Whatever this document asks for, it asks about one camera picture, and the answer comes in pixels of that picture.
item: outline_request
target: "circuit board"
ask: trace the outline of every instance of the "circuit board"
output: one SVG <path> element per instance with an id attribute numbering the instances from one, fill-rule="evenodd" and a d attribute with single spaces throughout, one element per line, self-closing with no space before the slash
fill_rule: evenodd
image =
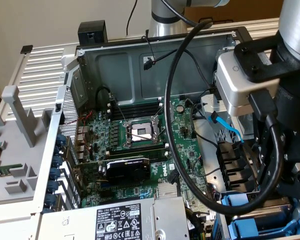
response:
<path id="1" fill-rule="evenodd" d="M 175 143 L 180 158 L 188 170 L 190 177 L 196 185 L 203 191 L 207 192 L 206 179 L 204 177 L 192 174 L 189 163 L 192 166 L 201 156 L 198 141 L 192 135 L 190 122 L 190 107 L 185 106 L 185 100 L 173 98 L 171 100 L 171 110 L 173 110 L 172 130 Z M 165 119 L 162 112 L 156 116 L 158 120 L 158 131 L 164 130 Z M 141 117 L 138 119 L 126 119 L 127 122 L 136 122 L 136 124 L 146 124 L 150 117 Z M 112 121 L 104 112 L 94 112 L 82 127 L 88 126 L 89 130 L 82 130 L 81 139 L 86 138 L 86 145 L 93 149 L 93 153 L 82 152 L 80 156 L 81 163 L 77 168 L 81 169 L 86 188 L 85 197 L 82 198 L 81 207 L 93 207 L 103 204 L 113 203 L 115 201 L 143 199 L 143 198 L 160 198 L 158 196 L 158 184 L 168 183 L 169 174 L 175 169 L 174 161 L 166 149 L 166 135 L 164 131 L 158 137 L 156 144 L 146 148 L 149 142 L 134 142 L 127 146 L 127 129 L 124 120 Z M 129 158 L 146 158 L 150 159 L 150 178 L 143 182 L 134 182 L 130 184 L 113 185 L 108 183 L 105 178 L 98 177 L 100 165 L 105 167 L 106 163 Z M 204 169 L 197 163 L 194 167 L 196 173 L 204 175 Z M 188 187 L 181 180 L 181 195 L 185 204 L 193 211 L 207 212 L 207 207 L 202 205 L 191 193 Z"/>

